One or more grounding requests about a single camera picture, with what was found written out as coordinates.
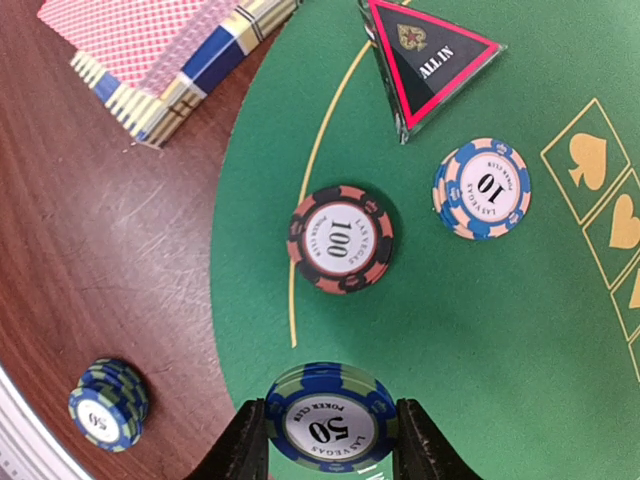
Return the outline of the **red black triangular button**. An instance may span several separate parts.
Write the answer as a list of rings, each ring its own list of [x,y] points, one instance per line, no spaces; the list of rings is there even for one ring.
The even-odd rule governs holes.
[[[358,7],[404,145],[506,46],[395,1]]]

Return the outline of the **dark blue chip stack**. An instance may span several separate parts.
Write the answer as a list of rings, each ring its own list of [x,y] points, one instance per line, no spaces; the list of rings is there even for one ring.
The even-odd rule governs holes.
[[[150,396],[132,366],[120,359],[101,358],[90,365],[70,392],[68,410],[88,441],[119,453],[140,440]]]

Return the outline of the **pink backed card deck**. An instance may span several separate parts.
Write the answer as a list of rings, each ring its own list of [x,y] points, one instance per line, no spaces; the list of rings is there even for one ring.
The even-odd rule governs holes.
[[[238,5],[232,0],[46,1],[38,18],[126,85],[161,94]]]

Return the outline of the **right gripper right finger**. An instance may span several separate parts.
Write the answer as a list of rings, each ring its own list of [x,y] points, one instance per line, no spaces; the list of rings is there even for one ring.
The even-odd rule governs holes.
[[[396,409],[395,480],[481,480],[417,400],[400,399]]]

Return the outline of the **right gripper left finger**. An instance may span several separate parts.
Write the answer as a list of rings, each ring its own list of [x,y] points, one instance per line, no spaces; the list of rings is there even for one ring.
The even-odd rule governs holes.
[[[187,480],[267,480],[265,401],[248,400]]]

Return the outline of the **brown chip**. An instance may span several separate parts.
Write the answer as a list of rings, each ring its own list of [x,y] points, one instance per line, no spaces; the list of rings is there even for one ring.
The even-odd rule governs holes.
[[[348,185],[307,196],[292,214],[287,251],[295,268],[316,288],[335,295],[363,290],[387,272],[394,229],[371,193]]]

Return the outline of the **green blue chip mat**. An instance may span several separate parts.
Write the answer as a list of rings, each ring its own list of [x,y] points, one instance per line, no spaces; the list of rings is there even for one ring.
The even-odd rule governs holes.
[[[326,473],[374,465],[398,438],[398,413],[386,387],[359,368],[335,362],[307,363],[281,374],[266,394],[265,420],[277,450]]]

